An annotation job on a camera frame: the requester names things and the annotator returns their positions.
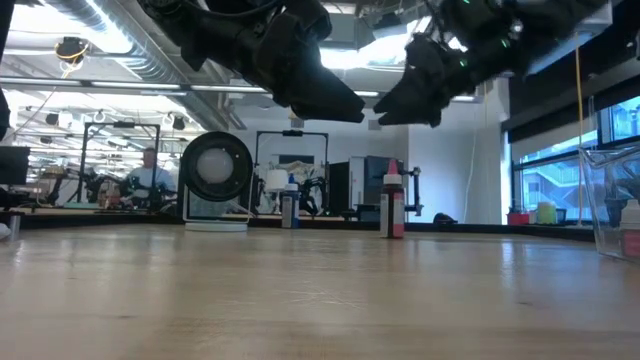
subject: red bottle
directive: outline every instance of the red bottle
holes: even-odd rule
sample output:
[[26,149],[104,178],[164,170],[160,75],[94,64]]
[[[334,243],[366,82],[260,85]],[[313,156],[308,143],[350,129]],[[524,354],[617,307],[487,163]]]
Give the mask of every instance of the red bottle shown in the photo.
[[395,160],[383,178],[380,196],[380,234],[387,239],[404,237],[404,186]]

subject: monitor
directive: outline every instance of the monitor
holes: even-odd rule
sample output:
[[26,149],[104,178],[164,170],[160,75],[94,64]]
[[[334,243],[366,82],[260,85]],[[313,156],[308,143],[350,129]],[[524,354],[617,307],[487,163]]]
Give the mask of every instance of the monitor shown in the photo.
[[25,185],[31,148],[0,146],[0,185]]

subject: person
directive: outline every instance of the person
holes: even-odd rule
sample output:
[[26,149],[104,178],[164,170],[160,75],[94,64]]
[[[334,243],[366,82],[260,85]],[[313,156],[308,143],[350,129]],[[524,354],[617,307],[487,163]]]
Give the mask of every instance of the person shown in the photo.
[[[153,179],[153,165],[156,158],[156,150],[154,148],[146,148],[142,153],[142,166],[133,169],[129,175],[127,175],[127,182],[132,178],[138,178],[140,185],[144,187],[151,187],[151,180]],[[176,185],[173,181],[171,174],[161,168],[156,167],[156,188],[164,186],[169,191],[176,191]],[[136,190],[133,194],[135,197],[146,198],[149,196],[149,192],[146,190]]]

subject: wooden table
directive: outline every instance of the wooden table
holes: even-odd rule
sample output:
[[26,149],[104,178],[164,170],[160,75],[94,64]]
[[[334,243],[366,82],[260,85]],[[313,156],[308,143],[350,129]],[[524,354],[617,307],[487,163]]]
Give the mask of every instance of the wooden table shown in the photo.
[[536,238],[23,231],[0,291],[3,360],[640,358],[640,267]]

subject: small bottle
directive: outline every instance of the small bottle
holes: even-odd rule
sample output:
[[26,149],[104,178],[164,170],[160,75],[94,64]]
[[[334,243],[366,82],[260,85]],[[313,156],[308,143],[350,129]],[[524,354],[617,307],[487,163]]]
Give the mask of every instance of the small bottle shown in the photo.
[[620,220],[622,232],[622,255],[627,258],[640,259],[640,204],[631,199],[622,210]]
[[387,239],[404,237],[404,186],[395,160],[383,178],[380,196],[380,234]]
[[293,174],[289,175],[289,183],[282,193],[282,228],[297,229],[300,217],[300,193]]

